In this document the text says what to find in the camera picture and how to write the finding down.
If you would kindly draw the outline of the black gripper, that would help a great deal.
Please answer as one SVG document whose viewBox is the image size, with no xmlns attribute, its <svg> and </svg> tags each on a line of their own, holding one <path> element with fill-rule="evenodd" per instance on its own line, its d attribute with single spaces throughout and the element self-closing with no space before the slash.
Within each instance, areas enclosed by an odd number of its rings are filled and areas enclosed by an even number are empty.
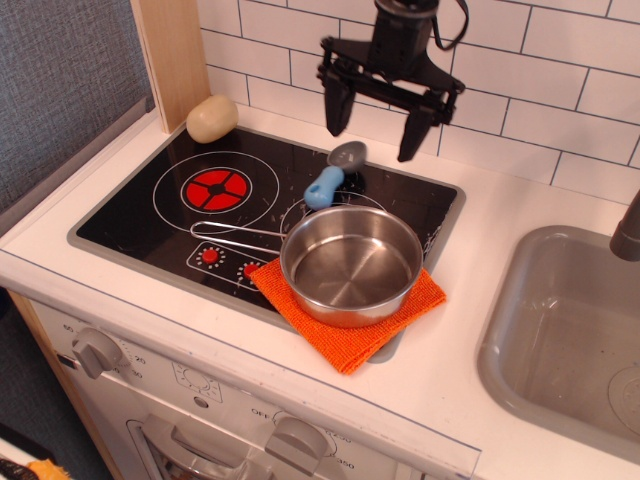
<svg viewBox="0 0 640 480">
<path fill-rule="evenodd" d="M 428 42 L 451 50 L 464 35 L 443 44 L 435 9 L 379 9 L 370 40 L 323 38 L 318 78 L 328 131 L 337 137 L 346 129 L 357 94 L 373 98 L 409 111 L 398 161 L 412 160 L 432 124 L 451 122 L 465 89 L 429 58 Z"/>
</svg>

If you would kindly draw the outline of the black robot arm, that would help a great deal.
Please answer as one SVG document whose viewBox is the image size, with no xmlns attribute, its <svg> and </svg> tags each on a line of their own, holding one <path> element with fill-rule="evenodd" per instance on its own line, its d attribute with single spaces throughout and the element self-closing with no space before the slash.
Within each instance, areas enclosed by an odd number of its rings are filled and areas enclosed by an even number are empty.
<svg viewBox="0 0 640 480">
<path fill-rule="evenodd" d="M 429 130 L 448 125 L 464 83 L 438 67 L 427 45 L 442 51 L 464 38 L 469 20 L 447 45 L 442 43 L 437 1 L 377 1 L 369 41 L 327 36 L 317 77 L 324 88 L 326 126 L 335 137 L 347 127 L 358 94 L 408 113 L 398 160 L 413 159 Z"/>
</svg>

